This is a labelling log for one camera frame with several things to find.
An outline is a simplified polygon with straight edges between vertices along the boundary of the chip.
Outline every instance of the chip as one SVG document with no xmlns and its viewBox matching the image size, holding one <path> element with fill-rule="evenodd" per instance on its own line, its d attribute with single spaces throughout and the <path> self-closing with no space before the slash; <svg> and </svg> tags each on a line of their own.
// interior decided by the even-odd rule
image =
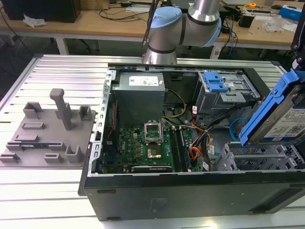
<svg viewBox="0 0 305 229">
<path fill-rule="evenodd" d="M 158 145 L 147 146 L 147 158 L 149 158 L 149 159 L 162 158 L 161 146 L 158 146 Z"/>
</svg>

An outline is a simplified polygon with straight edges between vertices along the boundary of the workbench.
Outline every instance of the workbench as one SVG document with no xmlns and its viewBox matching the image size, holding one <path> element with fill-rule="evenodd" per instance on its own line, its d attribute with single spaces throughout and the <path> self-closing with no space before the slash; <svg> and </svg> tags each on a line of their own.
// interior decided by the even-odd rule
<svg viewBox="0 0 305 229">
<path fill-rule="evenodd" d="M 32 59 L 0 102 L 0 152 L 4 151 L 24 117 L 28 101 L 56 109 L 52 88 L 65 90 L 71 109 L 90 105 L 100 109 L 108 63 L 139 64 L 139 57 L 44 55 Z M 178 59 L 178 64 L 203 67 L 254 68 L 272 89 L 285 73 L 271 62 Z M 0 169 L 0 228 L 48 229 L 243 229 L 304 228 L 305 198 L 272 215 L 221 216 L 99 222 L 86 197 L 77 194 L 80 169 Z"/>
<path fill-rule="evenodd" d="M 266 7 L 264 0 L 253 0 L 252 2 L 257 3 L 260 7 Z M 302 8 L 304 5 L 302 2 L 290 1 L 275 1 L 274 4 L 289 4 L 299 8 Z M 116 13 L 119 11 L 122 11 L 122 9 L 115 8 L 107 12 Z M 133 15 L 133 13 L 121 12 L 112 15 L 112 17 L 125 17 L 130 15 Z M 148 14 L 139 15 L 139 17 L 147 20 Z M 47 21 L 46 26 L 35 28 L 27 26 L 22 21 L 9 20 L 7 15 L 5 15 L 5 18 L 19 36 L 54 38 L 57 42 L 59 52 L 62 55 L 69 54 L 65 40 L 67 38 L 96 40 L 96 49 L 99 49 L 99 40 L 141 42 L 147 26 L 147 23 L 143 20 L 117 22 L 104 19 L 98 15 L 98 11 L 92 10 L 83 10 L 75 23 Z M 264 31 L 263 23 L 264 21 L 254 20 L 249 29 L 240 28 L 237 23 L 234 23 L 234 32 L 238 36 L 237 47 L 290 50 L 294 33 L 291 31 L 268 33 Z M 6 35 L 6 41 L 13 45 L 10 39 L 13 32 L 9 30 L 3 18 L 0 18 L 0 35 Z M 220 50 L 227 40 L 228 34 L 221 34 L 219 36 L 217 42 L 214 44 L 211 59 L 218 59 Z"/>
</svg>

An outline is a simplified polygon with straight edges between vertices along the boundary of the floor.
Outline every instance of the floor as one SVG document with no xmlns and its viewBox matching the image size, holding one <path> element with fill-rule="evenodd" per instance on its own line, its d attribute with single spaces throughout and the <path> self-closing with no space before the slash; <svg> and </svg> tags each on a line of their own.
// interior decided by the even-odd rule
<svg viewBox="0 0 305 229">
<path fill-rule="evenodd" d="M 59 54 L 57 45 L 49 38 L 33 38 L 33 37 L 21 37 L 26 46 L 32 51 L 32 53 L 44 53 L 44 54 Z M 21 74 L 23 69 L 31 60 L 31 55 L 23 47 L 20 40 L 15 37 L 15 45 L 8 47 L 4 45 L 0 48 L 0 100 L 14 84 L 15 80 Z M 109 55 L 109 56 L 139 56 L 141 44 L 139 42 L 116 42 L 116 41 L 100 41 L 101 50 L 95 50 L 95 42 L 86 40 L 88 45 L 92 48 L 89 52 L 87 47 L 77 39 L 67 39 L 67 45 L 71 55 Z M 178 58 L 200 58 L 208 59 L 210 57 L 212 48 L 198 48 L 192 47 L 191 50 L 187 50 L 183 54 L 183 48 L 180 46 L 177 48 Z M 261 61 L 259 57 L 261 49 L 245 49 L 235 48 L 232 56 L 229 57 L 230 48 L 223 49 L 220 59 L 232 59 L 232 60 L 253 60 Z M 293 53 L 285 51 L 269 51 L 264 60 L 279 61 L 282 66 L 287 70 L 291 68 L 292 61 L 294 60 Z"/>
</svg>

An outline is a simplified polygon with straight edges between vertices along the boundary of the blue cable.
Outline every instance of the blue cable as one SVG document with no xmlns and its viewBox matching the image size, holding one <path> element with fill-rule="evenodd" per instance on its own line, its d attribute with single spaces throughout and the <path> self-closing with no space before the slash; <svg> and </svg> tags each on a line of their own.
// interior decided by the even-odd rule
<svg viewBox="0 0 305 229">
<path fill-rule="evenodd" d="M 231 54 L 232 54 L 232 51 L 233 51 L 233 44 L 234 44 L 234 37 L 233 37 L 233 29 L 232 29 L 232 26 L 231 26 L 231 29 L 230 29 L 230 34 L 231 34 L 231 37 L 232 37 L 232 44 L 231 44 L 231 50 L 230 50 L 229 56 L 231 56 Z"/>
<path fill-rule="evenodd" d="M 236 142 L 239 142 L 239 141 L 238 141 L 238 139 L 234 136 L 234 133 L 233 133 L 233 125 L 234 125 L 236 122 L 241 121 L 241 120 L 242 120 L 242 121 L 247 121 L 247 122 L 249 121 L 249 119 L 238 118 L 238 119 L 234 120 L 234 121 L 231 123 L 230 128 L 229 128 L 231 138 L 233 138 L 233 140 L 236 141 Z"/>
</svg>

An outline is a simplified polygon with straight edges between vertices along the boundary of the blue box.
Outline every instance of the blue box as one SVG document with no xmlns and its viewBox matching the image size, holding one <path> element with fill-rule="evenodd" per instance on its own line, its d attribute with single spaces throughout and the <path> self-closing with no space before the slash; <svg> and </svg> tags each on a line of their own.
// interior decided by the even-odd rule
<svg viewBox="0 0 305 229">
<path fill-rule="evenodd" d="M 292 9 L 289 6 L 284 5 L 278 14 L 283 18 L 299 21 L 302 15 L 302 9 Z"/>
</svg>

